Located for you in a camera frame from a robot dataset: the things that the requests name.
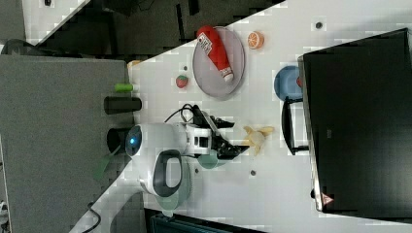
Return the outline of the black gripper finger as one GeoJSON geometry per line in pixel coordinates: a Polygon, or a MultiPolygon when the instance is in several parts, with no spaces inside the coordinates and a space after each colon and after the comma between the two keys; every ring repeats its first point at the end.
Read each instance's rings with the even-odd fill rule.
{"type": "Polygon", "coordinates": [[[218,159],[234,159],[248,148],[249,146],[234,146],[222,137],[219,137],[216,140],[216,152],[218,159]]]}
{"type": "Polygon", "coordinates": [[[214,122],[215,126],[216,126],[218,129],[221,129],[221,128],[232,128],[232,127],[234,126],[234,122],[230,122],[230,121],[224,120],[224,119],[222,119],[222,118],[220,118],[220,117],[211,116],[211,120],[214,122]]]}

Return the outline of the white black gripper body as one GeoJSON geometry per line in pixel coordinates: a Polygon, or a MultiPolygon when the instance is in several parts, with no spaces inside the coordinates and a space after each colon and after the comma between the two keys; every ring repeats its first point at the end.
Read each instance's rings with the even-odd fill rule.
{"type": "Polygon", "coordinates": [[[213,137],[220,136],[221,133],[212,121],[211,117],[204,111],[200,112],[201,119],[206,122],[205,127],[200,127],[194,123],[185,125],[187,132],[187,147],[184,155],[200,156],[210,153],[213,137]]]}

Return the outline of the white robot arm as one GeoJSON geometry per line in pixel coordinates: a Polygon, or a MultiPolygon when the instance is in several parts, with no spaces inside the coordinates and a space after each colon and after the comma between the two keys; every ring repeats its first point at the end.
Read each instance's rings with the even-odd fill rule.
{"type": "Polygon", "coordinates": [[[130,156],[119,176],[87,206],[87,211],[69,233],[110,233],[115,216],[137,193],[169,199],[188,191],[189,165],[232,160],[248,148],[233,145],[220,130],[231,128],[225,121],[197,109],[191,122],[139,123],[128,131],[124,150],[130,156]]]}

